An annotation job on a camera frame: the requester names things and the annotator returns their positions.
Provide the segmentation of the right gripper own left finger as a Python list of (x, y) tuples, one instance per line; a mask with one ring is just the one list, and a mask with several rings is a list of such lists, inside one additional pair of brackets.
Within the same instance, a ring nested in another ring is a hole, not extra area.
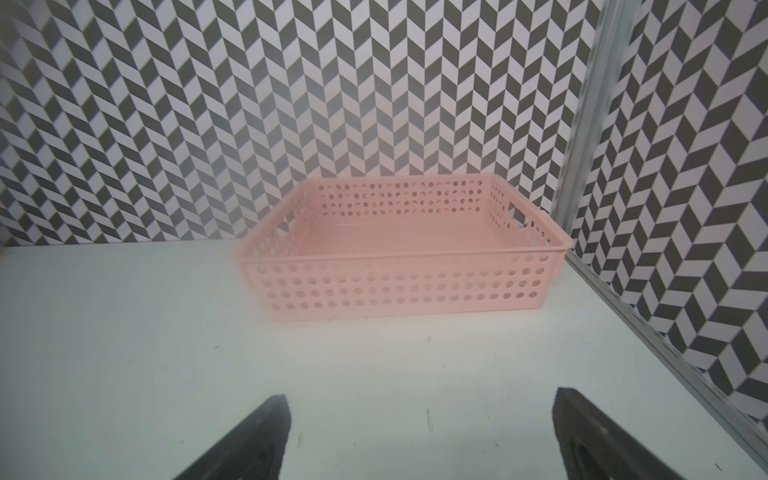
[(288, 400), (273, 395), (175, 479), (277, 480), (290, 429)]

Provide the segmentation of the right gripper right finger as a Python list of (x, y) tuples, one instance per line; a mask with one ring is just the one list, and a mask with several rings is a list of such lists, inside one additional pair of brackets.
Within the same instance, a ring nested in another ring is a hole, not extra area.
[(574, 388), (557, 389), (552, 420), (570, 480), (682, 480)]

